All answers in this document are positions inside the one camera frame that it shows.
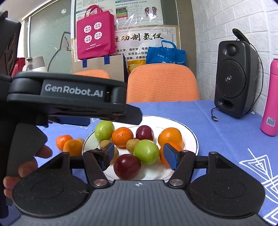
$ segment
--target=poster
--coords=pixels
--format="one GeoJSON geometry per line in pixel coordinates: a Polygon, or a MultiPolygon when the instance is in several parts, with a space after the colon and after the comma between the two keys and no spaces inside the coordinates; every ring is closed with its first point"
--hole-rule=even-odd
{"type": "Polygon", "coordinates": [[[87,8],[94,4],[103,11],[109,10],[114,15],[116,29],[141,25],[163,25],[160,0],[76,0],[76,21],[84,18],[87,8]]]}
{"type": "MultiPolygon", "coordinates": [[[[148,48],[160,47],[161,41],[171,41],[177,48],[180,48],[180,37],[178,26],[142,26],[138,28],[115,30],[115,55],[125,55],[127,61],[136,59],[146,59],[148,48]]],[[[73,62],[79,61],[77,58],[76,39],[71,40],[73,62]]],[[[163,43],[164,47],[172,48],[168,43],[163,43]]]]}

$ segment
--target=red container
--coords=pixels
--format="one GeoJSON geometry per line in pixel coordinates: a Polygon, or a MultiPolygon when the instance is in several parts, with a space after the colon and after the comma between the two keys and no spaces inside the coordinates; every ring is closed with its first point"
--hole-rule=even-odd
{"type": "Polygon", "coordinates": [[[76,23],[78,59],[103,57],[116,52],[114,16],[97,5],[87,9],[83,19],[76,23]],[[90,15],[97,9],[98,13],[90,15]]]}
{"type": "Polygon", "coordinates": [[[16,65],[14,66],[14,70],[13,70],[11,76],[13,77],[16,73],[21,72],[24,65],[25,65],[25,58],[24,57],[17,58],[16,59],[16,65]]]}

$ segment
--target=thermos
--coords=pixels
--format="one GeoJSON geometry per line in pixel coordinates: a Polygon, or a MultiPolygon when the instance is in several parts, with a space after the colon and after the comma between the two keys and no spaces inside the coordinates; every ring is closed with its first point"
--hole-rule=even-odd
{"type": "Polygon", "coordinates": [[[270,66],[269,87],[261,130],[275,136],[278,131],[278,59],[273,59],[270,66]]]}
{"type": "Polygon", "coordinates": [[[28,57],[22,71],[47,72],[43,57],[28,57]]]}

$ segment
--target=metal pin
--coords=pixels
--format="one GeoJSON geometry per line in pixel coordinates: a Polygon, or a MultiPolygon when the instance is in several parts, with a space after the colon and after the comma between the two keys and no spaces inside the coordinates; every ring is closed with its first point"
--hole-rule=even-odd
{"type": "Polygon", "coordinates": [[[170,180],[170,184],[173,186],[181,186],[183,184],[183,181],[180,179],[172,179],[170,180]]]}
{"type": "Polygon", "coordinates": [[[108,182],[107,182],[107,180],[105,180],[105,179],[96,179],[95,181],[94,181],[94,184],[96,185],[96,186],[104,186],[104,185],[106,185],[108,182]]]}

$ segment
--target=barcode label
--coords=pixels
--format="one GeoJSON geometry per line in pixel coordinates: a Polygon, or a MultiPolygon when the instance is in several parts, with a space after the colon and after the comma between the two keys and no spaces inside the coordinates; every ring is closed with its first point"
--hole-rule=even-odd
{"type": "Polygon", "coordinates": [[[268,124],[268,125],[274,127],[274,126],[275,126],[275,122],[276,122],[275,119],[272,119],[272,118],[270,118],[270,117],[267,117],[266,124],[268,124]]]}

